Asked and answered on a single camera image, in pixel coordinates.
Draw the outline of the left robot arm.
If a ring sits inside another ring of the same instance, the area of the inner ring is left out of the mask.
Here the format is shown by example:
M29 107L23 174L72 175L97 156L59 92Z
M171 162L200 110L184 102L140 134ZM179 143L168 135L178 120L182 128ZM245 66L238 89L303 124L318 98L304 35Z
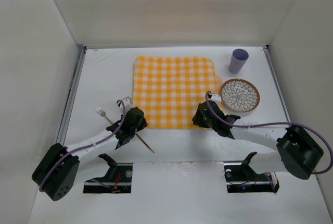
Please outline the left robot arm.
M52 201L58 201L75 185L80 167L97 157L110 166L114 160L107 153L128 144L147 126L144 112L132 107L119 121L88 140L70 146L52 145L34 170L32 180Z

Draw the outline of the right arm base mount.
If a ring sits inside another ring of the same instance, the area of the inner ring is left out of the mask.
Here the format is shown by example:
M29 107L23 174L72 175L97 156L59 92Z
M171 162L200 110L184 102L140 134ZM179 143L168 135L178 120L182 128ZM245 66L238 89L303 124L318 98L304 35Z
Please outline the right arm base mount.
M255 173L241 163L226 163L224 176L228 193L277 193L280 185L276 173Z

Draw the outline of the floral patterned ceramic plate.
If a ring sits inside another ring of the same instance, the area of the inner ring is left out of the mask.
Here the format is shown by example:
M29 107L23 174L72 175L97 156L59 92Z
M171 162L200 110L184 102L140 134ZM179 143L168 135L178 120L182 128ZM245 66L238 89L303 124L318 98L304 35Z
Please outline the floral patterned ceramic plate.
M220 95L224 106L234 112L251 112L260 103L258 89L244 79L227 80L220 88Z

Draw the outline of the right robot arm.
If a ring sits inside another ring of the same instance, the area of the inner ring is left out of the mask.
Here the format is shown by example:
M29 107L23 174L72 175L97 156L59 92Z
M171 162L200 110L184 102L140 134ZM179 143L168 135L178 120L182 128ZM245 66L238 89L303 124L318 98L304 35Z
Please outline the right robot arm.
M249 141L272 151L251 152L243 161L255 173L287 171L294 177L307 180L314 172L324 151L303 127L256 127L237 115L226 115L217 103L208 100L198 105L193 124L214 130L232 140Z

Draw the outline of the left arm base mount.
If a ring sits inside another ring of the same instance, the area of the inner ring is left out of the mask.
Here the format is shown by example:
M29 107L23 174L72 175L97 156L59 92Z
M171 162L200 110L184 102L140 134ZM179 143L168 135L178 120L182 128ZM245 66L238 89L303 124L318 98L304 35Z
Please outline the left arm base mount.
M110 168L106 175L84 183L84 194L130 194L132 189L133 164L120 163Z

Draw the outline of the lilac plastic cup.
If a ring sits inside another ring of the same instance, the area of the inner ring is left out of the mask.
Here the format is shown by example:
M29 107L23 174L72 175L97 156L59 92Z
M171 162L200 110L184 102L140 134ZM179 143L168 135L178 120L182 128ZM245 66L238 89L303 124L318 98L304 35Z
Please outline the lilac plastic cup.
M248 58L249 54L246 50L241 48L233 50L228 71L232 74L238 74Z

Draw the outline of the yellow white checkered cloth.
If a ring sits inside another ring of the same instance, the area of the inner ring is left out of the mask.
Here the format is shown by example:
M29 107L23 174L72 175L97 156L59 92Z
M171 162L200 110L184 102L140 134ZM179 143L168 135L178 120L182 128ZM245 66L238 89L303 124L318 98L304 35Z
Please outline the yellow white checkered cloth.
M133 82L133 105L144 112L150 129L193 129L206 92L222 85L213 61L197 56L139 56Z

